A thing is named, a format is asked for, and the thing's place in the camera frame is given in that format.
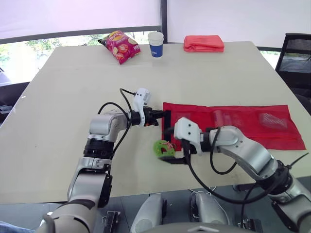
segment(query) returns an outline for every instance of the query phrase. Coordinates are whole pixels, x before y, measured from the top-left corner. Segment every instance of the chair backrest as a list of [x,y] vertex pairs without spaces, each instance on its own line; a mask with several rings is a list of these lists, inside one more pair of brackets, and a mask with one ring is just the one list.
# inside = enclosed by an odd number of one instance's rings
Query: chair backrest
[[289,87],[311,88],[311,34],[286,33],[276,72]]
[[14,106],[29,82],[0,86],[0,106]]

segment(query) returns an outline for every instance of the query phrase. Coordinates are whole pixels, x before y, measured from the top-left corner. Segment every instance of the paper cup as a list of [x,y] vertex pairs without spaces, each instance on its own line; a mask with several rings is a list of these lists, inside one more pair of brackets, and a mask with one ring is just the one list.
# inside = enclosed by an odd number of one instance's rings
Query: paper cup
[[148,34],[148,40],[153,57],[161,57],[163,55],[163,33],[152,32]]

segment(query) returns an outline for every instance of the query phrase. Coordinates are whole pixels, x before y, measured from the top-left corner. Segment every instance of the black chair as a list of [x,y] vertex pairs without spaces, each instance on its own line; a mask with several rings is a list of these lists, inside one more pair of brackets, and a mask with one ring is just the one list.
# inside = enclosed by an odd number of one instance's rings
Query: black chair
[[311,115],[311,34],[286,33],[276,72]]
[[[0,106],[14,106],[28,84],[29,82],[0,86]],[[7,116],[8,113],[0,113],[0,123],[3,122]]]

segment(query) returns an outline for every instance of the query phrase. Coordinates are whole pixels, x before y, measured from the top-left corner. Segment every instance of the green toy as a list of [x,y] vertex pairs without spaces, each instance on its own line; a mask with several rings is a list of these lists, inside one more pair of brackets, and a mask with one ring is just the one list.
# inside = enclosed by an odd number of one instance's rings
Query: green toy
[[154,152],[159,159],[175,156],[173,144],[165,140],[158,140],[154,143]]

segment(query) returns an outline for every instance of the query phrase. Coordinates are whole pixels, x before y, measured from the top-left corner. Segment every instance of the snack bag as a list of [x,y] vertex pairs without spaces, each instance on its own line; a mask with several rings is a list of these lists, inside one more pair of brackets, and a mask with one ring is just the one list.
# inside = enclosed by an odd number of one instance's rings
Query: snack bag
[[104,39],[98,40],[98,42],[112,53],[120,65],[140,53],[137,42],[121,31],[114,31]]

